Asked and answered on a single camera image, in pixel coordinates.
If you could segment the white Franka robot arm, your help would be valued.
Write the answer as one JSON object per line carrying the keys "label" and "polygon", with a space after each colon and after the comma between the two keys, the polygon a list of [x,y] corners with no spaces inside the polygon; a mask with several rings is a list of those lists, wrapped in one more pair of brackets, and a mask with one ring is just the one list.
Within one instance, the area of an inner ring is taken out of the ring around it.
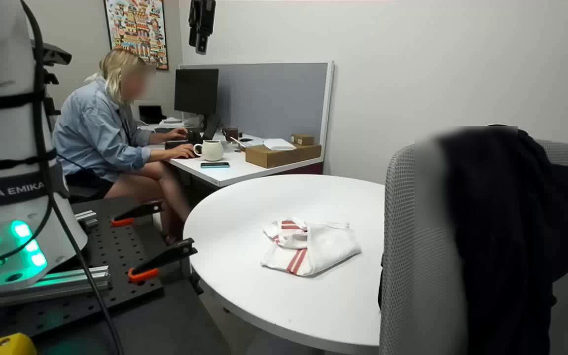
{"label": "white Franka robot arm", "polygon": [[0,291],[36,283],[87,244],[46,116],[46,43],[24,0],[0,0]]}

